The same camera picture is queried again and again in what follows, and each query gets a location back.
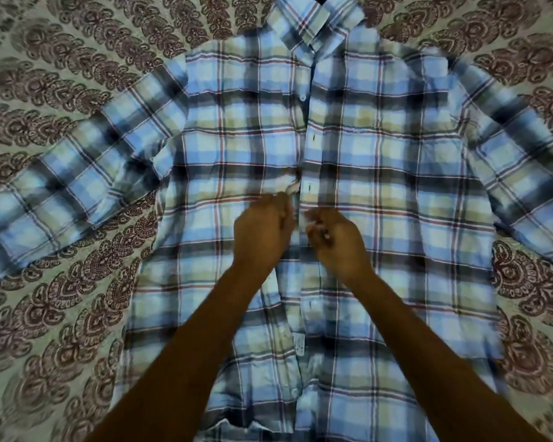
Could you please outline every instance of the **forearm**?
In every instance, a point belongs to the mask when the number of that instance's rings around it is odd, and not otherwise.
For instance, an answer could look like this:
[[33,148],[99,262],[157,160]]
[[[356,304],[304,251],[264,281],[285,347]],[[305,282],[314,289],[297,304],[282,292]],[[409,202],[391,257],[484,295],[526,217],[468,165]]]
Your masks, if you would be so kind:
[[352,286],[441,441],[545,442],[374,273]]
[[261,273],[231,267],[89,442],[192,440]]

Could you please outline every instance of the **shirt collar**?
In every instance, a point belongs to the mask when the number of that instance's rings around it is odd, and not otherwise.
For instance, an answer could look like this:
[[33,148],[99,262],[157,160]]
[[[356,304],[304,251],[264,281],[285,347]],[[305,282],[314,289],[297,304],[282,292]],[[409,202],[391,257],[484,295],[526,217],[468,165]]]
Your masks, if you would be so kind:
[[316,0],[275,0],[266,23],[291,51],[301,48],[313,54],[324,43],[316,40],[322,29],[347,34],[363,19],[358,0],[326,0],[324,5]]

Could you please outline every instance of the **checkered shirt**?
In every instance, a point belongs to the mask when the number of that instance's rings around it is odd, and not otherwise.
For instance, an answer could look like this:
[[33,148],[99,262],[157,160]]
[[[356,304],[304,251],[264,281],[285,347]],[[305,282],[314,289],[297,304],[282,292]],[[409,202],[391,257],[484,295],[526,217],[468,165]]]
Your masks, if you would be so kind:
[[[553,260],[553,139],[478,68],[380,38],[357,0],[276,0],[263,27],[167,61],[82,122],[0,188],[0,278],[157,190],[116,401],[230,266],[236,217],[297,168],[297,212],[356,223],[378,275],[495,389],[494,225]],[[298,217],[197,439],[437,440]]]

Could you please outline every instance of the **patterned fabric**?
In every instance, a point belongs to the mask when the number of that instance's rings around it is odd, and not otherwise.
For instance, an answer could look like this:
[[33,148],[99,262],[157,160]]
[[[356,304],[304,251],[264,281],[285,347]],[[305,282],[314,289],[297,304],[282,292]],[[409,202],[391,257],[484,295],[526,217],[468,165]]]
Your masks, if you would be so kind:
[[[381,36],[466,55],[553,133],[553,0],[361,0]],[[0,184],[112,95],[272,0],[0,0]],[[0,281],[0,441],[80,441],[103,416],[154,197]],[[513,406],[553,439],[553,264],[506,236],[494,285]]]
[[[500,356],[492,211],[553,258],[553,139],[476,67],[380,40],[363,19],[357,0],[275,0],[263,28],[157,67],[0,188],[2,277],[159,187],[159,233],[117,394],[229,267],[247,200],[283,190],[297,165],[301,209],[339,207],[378,274],[453,350]],[[306,381],[298,327],[309,341]],[[298,231],[243,317],[202,427],[219,431],[202,437],[226,440],[261,430],[435,439],[368,314]]]

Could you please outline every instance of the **shirt sleeve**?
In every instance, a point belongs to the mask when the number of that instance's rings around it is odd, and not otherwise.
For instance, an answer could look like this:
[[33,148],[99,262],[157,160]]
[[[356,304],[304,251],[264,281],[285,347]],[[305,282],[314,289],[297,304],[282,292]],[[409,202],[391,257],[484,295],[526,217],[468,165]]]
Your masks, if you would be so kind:
[[553,260],[553,136],[522,98],[462,59],[449,61],[449,104],[496,226]]
[[0,278],[74,243],[156,188],[186,122],[184,56],[159,66],[0,187]]

